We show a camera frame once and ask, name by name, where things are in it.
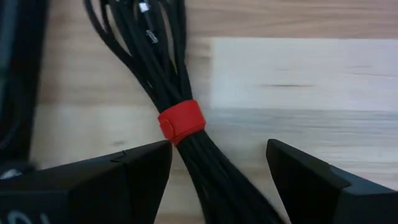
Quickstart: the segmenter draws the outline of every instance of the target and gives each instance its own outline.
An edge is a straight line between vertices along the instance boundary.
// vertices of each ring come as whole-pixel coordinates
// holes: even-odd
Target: wood grain
[[[343,49],[358,43],[356,40],[349,40],[351,44],[340,47],[337,51],[310,48],[312,53],[323,53],[322,65],[327,69],[323,69],[326,73],[319,76],[312,70],[311,74],[304,76],[308,82],[302,80],[302,75],[315,66],[311,63],[308,52],[301,52],[303,55],[300,63],[283,60],[283,55],[273,58],[266,50],[263,53],[257,52],[257,58],[268,58],[274,62],[279,59],[283,66],[295,65],[289,73],[277,73],[285,74],[286,82],[280,82],[280,77],[272,74],[275,66],[259,67],[258,72],[267,72],[266,75],[250,72],[241,76],[233,74],[228,79],[225,66],[221,67],[221,71],[211,66],[211,61],[214,61],[217,65],[231,65],[228,69],[247,69],[251,61],[246,57],[250,55],[245,55],[247,51],[239,50],[256,41],[263,43],[263,47],[271,47],[279,52],[276,45],[268,46],[269,42],[264,39],[250,43],[232,40],[233,44],[237,43],[236,51],[233,52],[222,46],[231,44],[225,40],[216,40],[217,44],[212,47],[213,37],[397,38],[397,1],[186,2],[189,30],[187,63],[194,95],[199,99],[208,120],[207,131],[284,217],[286,214],[264,157],[264,146],[269,138],[278,138],[349,172],[398,189],[398,114],[397,104],[393,101],[396,93],[393,88],[396,82],[396,70],[393,67],[395,48],[389,51],[392,55],[385,64],[381,58],[376,57],[379,54],[375,53],[384,52],[383,47],[378,45],[366,47],[360,54],[351,49],[351,55],[357,57],[346,55],[344,60],[341,58],[334,63],[325,62],[333,56],[341,56]],[[308,40],[308,45],[313,47],[312,44],[318,41],[320,40]],[[391,40],[391,43],[395,46],[396,41]],[[229,60],[230,57],[224,58],[226,54],[238,52],[248,64],[242,65],[242,61],[239,61],[238,66]],[[293,52],[290,58],[300,57]],[[345,69],[344,72],[349,75],[340,75],[335,80],[335,77],[330,77],[335,74],[334,66],[341,69],[345,68],[345,63],[353,65],[353,62],[367,62],[365,59],[380,63],[378,66],[384,69],[388,68],[388,72],[380,74],[391,77],[363,74],[374,73],[373,68]],[[32,160],[37,161],[41,167],[79,161],[162,139],[152,103],[129,71],[95,34],[81,1],[52,1],[42,67],[31,155]],[[302,73],[292,79],[293,72],[297,70]],[[257,81],[240,82],[243,75]],[[222,80],[224,87],[216,88],[215,83],[218,85]],[[227,93],[235,91],[235,88],[228,86],[228,81],[238,86],[244,84],[249,93],[258,90],[261,97],[254,98],[253,102],[241,97],[227,99]],[[293,101],[295,106],[292,106],[292,100],[282,101],[280,94],[276,94],[303,94],[305,86],[292,86],[298,84],[322,84],[322,88],[311,92],[319,95],[324,90],[336,93],[336,86],[339,86],[337,83],[343,81],[349,81],[344,85],[345,91],[362,91],[360,93],[363,95],[358,96],[361,100],[356,102],[367,104],[342,106],[337,103],[338,96],[330,94],[326,99],[334,99],[332,104],[317,96],[306,103]],[[390,95],[387,94],[386,101],[377,101],[381,96],[372,95],[375,92]],[[266,93],[273,93],[274,96],[267,101],[262,100],[267,97]],[[385,107],[370,110],[376,103]],[[195,190],[177,153],[174,154],[172,173],[157,223],[203,223]]]

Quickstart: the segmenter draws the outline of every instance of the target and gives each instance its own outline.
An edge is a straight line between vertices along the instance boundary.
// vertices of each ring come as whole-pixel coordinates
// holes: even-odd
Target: light wood desk
[[[212,37],[395,39],[398,1],[187,0],[187,7],[187,61],[207,131],[282,213],[264,157],[269,138],[398,190],[394,107],[315,110],[309,101],[308,108],[294,110],[277,103],[271,108],[211,103],[218,75],[211,69]],[[138,82],[95,34],[82,2],[53,0],[32,159],[46,168],[161,140],[156,117]],[[203,223],[189,175],[177,153],[174,158],[157,223]]]

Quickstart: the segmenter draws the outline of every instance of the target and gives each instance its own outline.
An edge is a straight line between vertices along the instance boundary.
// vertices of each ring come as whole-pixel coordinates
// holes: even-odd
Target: black cable coil
[[[161,113],[184,100],[191,100],[185,65],[184,0],[97,1],[101,22],[91,0],[84,0],[93,27],[138,79],[157,110]],[[127,50],[115,37],[108,6]],[[206,223],[283,223],[267,199],[205,131],[186,137],[178,143],[177,149],[196,188]]]

